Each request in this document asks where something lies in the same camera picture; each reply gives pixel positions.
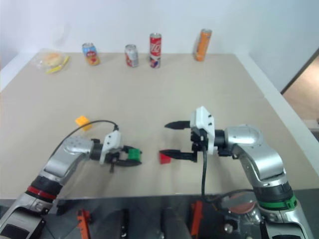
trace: wooden floor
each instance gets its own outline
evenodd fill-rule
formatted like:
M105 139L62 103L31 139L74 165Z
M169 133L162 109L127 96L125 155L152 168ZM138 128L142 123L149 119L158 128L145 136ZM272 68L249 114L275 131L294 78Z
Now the wooden floor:
M319 56L284 93L303 120L319 119Z

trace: green band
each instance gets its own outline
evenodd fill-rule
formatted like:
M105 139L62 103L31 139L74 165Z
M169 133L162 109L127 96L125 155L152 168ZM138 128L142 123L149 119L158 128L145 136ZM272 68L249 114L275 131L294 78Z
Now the green band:
M263 208L271 208L271 209L279 209L279 208L288 208L288 209L294 209L296 206L296 197L293 195L290 199L285 200L283 202L277 202L277 203L266 203L258 201L259 205Z

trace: red band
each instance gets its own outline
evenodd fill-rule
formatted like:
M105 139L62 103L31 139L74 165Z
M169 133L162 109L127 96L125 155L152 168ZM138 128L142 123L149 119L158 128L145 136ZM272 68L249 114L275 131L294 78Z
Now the red band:
M39 195L41 197L47 198L47 199L52 199L52 200L56 199L56 196L48 194L48 193L43 192L41 190L38 190L36 188L33 188L32 186L28 187L28 191L31 192L31 193L34 193L36 195Z

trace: orange bottle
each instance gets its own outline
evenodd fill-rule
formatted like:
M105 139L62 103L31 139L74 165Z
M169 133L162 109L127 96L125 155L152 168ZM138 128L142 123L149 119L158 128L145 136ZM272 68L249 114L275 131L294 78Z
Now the orange bottle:
M205 59L211 34L212 30L210 29L202 29L202 31L200 32L200 38L195 53L195 59L197 61L203 61Z

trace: soda can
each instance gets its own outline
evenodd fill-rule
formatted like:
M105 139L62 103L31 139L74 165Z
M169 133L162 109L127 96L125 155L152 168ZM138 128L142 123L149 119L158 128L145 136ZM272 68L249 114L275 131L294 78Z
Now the soda can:
M203 61L205 59L211 34L212 30L210 29L202 29L200 32L200 38L195 52L195 59L197 61Z
M95 66L100 64L100 58L98 57L98 53L93 43L84 43L82 45L82 51L84 53L86 61L90 65Z
M130 67L137 67L139 65L138 50L136 45L129 44L125 46L126 64Z
M152 33L150 35L150 62L152 68L160 67L160 50L161 50L161 35Z

